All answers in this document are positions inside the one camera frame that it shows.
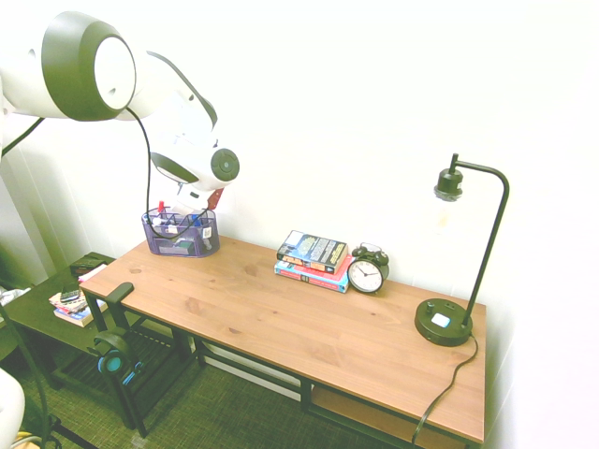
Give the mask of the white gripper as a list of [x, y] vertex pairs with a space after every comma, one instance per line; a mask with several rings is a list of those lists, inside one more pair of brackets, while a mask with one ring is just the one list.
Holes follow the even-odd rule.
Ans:
[[192, 184], [179, 185], [176, 195], [169, 201], [170, 209], [180, 215], [200, 213], [209, 207], [211, 191], [198, 190]]

